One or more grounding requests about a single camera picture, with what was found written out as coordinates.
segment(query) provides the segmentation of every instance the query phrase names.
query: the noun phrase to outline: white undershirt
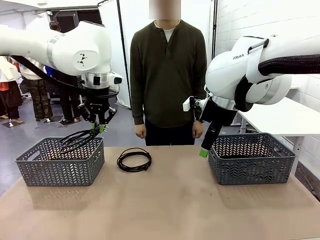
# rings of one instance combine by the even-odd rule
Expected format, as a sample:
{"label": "white undershirt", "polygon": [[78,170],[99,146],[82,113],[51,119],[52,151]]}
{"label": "white undershirt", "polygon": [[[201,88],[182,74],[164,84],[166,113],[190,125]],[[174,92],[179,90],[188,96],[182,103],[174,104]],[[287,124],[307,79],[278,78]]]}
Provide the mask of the white undershirt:
{"label": "white undershirt", "polygon": [[[156,21],[154,21],[154,25],[158,28],[158,29],[160,29],[161,27],[159,27],[157,24],[156,24]],[[165,38],[166,38],[166,40],[169,42],[169,40],[170,40],[170,38],[171,38],[171,36],[172,36],[172,34],[174,33],[174,30],[175,30],[175,27],[174,28],[172,28],[172,29],[169,29],[169,30],[165,30],[165,29],[163,29],[163,31],[164,31],[164,34],[165,34]]]}

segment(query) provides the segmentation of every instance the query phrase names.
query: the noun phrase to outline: table leg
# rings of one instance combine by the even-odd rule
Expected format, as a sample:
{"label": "table leg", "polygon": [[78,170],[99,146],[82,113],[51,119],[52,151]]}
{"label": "table leg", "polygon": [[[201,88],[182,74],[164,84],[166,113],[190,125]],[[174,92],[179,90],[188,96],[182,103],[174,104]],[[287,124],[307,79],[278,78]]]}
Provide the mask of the table leg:
{"label": "table leg", "polygon": [[293,152],[295,153],[296,157],[294,159],[294,162],[293,162],[293,165],[292,165],[292,168],[291,168],[291,174],[293,176],[296,174],[296,169],[297,169],[297,166],[298,166],[299,157],[300,157],[302,145],[304,143],[304,139],[305,139],[304,136],[297,136],[296,139],[295,139],[295,143],[294,143],[294,146],[293,146]]}
{"label": "table leg", "polygon": [[233,121],[232,121],[232,124],[233,124],[233,125],[236,124],[236,123],[237,123],[237,114],[235,114],[234,119],[233,119]]}
{"label": "table leg", "polygon": [[242,121],[241,121],[241,127],[240,127],[240,133],[245,134],[247,129],[247,120],[242,116]]}

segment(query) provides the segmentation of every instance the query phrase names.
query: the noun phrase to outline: white curtain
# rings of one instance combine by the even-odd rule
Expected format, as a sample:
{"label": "white curtain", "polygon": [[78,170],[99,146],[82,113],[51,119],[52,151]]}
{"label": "white curtain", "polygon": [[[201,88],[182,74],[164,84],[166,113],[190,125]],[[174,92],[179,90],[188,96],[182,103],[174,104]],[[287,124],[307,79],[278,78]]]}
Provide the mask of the white curtain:
{"label": "white curtain", "polygon": [[123,77],[120,84],[120,92],[117,95],[117,101],[120,105],[130,108],[129,86],[126,77],[126,67],[124,52],[121,41],[121,31],[119,23],[119,15],[116,0],[109,0],[102,4],[99,8],[103,25],[108,29],[111,38],[111,70]]}
{"label": "white curtain", "polygon": [[[208,64],[211,61],[212,39],[210,40],[210,8],[211,0],[181,0],[181,18],[190,25],[201,30],[206,44]],[[120,0],[124,45],[128,74],[130,79],[130,46],[134,34],[150,24],[149,0]],[[99,7],[103,24],[109,29],[112,41],[111,69],[126,78],[117,1],[109,0]],[[129,86],[127,79],[120,86],[118,101],[129,107]]]}

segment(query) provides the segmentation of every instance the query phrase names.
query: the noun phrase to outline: coiled black cable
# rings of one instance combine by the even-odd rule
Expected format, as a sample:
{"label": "coiled black cable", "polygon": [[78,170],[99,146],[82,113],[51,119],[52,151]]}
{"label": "coiled black cable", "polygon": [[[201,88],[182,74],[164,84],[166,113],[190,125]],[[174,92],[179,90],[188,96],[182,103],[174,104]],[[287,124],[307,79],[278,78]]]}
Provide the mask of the coiled black cable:
{"label": "coiled black cable", "polygon": [[[134,149],[139,149],[139,150],[142,150],[142,151],[127,152],[129,150],[134,150]],[[124,163],[123,163],[124,159],[126,159],[128,157],[131,157],[131,156],[135,156],[135,155],[145,156],[148,159],[148,162],[146,162],[145,164],[140,165],[140,166],[132,166],[131,167],[131,166],[124,165]],[[128,172],[128,173],[138,173],[138,172],[142,172],[142,171],[147,171],[148,170],[148,168],[151,166],[151,163],[152,163],[152,157],[151,157],[150,153],[147,152],[146,150],[144,150],[144,149],[142,149],[140,147],[133,147],[133,148],[129,148],[129,149],[123,151],[120,154],[120,156],[118,157],[116,163],[118,164],[119,168],[122,171],[125,171],[125,172]]]}

